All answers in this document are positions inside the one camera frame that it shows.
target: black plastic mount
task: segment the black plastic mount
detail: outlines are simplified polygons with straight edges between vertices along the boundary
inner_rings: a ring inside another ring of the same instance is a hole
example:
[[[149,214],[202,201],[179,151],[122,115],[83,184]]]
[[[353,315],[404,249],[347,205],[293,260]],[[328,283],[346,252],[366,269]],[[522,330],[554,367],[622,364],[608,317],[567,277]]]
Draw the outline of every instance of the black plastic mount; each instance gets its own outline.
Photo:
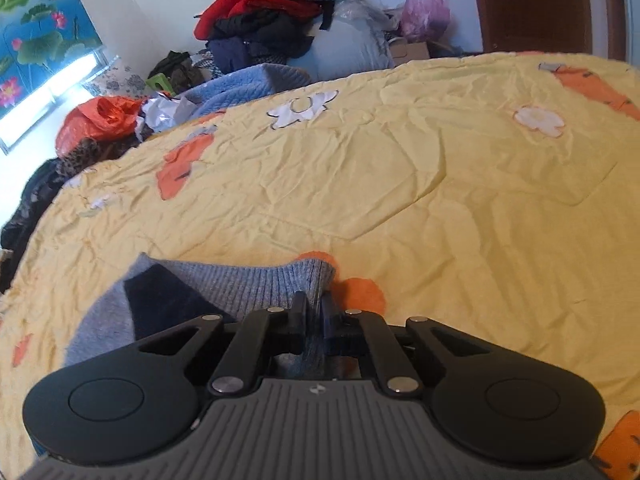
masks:
[[[312,339],[307,320],[316,317],[309,308],[299,292],[291,310],[256,311],[226,325],[203,316],[59,370],[27,396],[25,427],[52,457],[78,465],[164,453],[217,403],[253,399],[274,357],[302,354]],[[477,460],[545,470],[593,452],[604,404],[575,374],[427,318],[394,327],[372,312],[345,313],[330,295],[322,323],[325,355],[357,358],[361,378],[380,395],[420,406],[435,431]],[[358,398],[337,409],[364,410]]]

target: patterned cushion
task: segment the patterned cushion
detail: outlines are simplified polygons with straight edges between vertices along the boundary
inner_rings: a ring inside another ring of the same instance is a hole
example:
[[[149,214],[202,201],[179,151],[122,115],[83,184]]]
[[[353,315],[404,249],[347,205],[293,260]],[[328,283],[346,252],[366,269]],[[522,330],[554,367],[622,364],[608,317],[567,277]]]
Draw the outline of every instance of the patterned cushion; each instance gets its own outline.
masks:
[[[132,72],[121,59],[82,85],[92,96],[121,95],[132,99],[143,99],[153,93],[138,74]]]

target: cardboard box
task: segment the cardboard box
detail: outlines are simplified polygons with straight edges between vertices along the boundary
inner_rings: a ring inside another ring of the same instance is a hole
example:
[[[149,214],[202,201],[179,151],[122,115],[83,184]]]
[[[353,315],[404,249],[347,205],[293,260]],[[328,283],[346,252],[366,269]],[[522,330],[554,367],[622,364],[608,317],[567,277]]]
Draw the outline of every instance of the cardboard box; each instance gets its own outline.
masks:
[[[430,59],[426,43],[407,43],[405,38],[397,38],[391,45],[391,56],[396,66],[415,59]]]

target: logo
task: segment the logo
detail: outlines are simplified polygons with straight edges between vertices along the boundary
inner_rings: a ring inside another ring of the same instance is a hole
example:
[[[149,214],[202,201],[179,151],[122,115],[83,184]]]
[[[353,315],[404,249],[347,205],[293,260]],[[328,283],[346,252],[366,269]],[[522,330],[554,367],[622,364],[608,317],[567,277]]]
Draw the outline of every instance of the logo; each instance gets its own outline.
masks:
[[[326,388],[322,384],[316,384],[316,386],[309,388],[309,391],[314,395],[320,396],[325,393]]]

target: yellow bedspread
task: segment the yellow bedspread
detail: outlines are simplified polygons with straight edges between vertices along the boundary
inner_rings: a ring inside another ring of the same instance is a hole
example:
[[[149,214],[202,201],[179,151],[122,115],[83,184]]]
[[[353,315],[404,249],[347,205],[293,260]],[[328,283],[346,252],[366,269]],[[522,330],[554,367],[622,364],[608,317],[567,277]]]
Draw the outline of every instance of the yellow bedspread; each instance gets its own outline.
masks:
[[[28,390],[141,252],[275,266],[322,251],[340,280],[375,283],[388,322],[429,316],[582,375],[606,431],[640,408],[640,122],[540,62],[640,104],[638,72],[590,56],[412,62],[231,108],[170,200],[156,173],[194,124],[83,174],[0,303],[5,475],[34,457]]]

